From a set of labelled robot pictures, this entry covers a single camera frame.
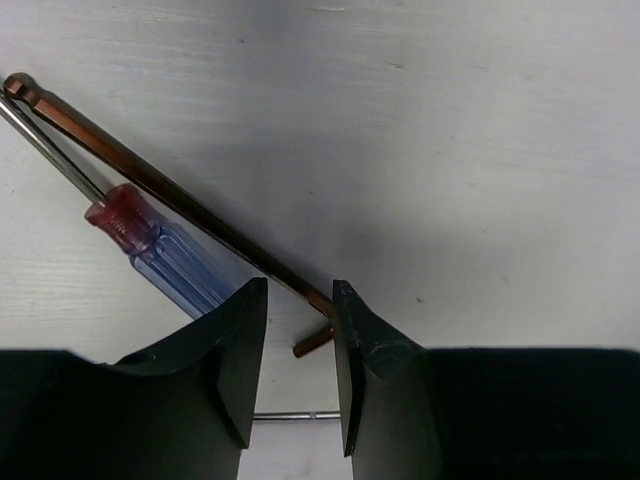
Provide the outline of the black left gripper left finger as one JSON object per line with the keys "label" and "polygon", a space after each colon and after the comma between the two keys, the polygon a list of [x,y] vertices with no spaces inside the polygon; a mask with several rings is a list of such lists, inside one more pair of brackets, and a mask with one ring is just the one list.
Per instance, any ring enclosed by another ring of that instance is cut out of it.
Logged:
{"label": "black left gripper left finger", "polygon": [[250,443],[268,284],[114,364],[1,354],[5,479],[233,479]]}

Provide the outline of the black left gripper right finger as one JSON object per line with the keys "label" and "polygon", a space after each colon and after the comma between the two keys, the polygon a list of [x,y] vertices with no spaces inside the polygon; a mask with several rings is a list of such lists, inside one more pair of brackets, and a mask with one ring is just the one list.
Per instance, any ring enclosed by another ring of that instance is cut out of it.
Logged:
{"label": "black left gripper right finger", "polygon": [[333,284],[344,454],[357,479],[635,479],[639,355],[425,348]]}

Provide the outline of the medium brown hex key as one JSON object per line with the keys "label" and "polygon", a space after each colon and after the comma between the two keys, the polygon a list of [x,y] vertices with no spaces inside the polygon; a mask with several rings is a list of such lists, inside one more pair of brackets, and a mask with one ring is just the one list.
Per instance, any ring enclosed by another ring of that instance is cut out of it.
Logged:
{"label": "medium brown hex key", "polygon": [[10,99],[24,103],[50,126],[324,315],[327,324],[294,345],[295,357],[305,356],[333,340],[335,310],[329,297],[274,255],[234,229],[74,107],[42,88],[28,74],[9,75],[3,81],[2,92]]}

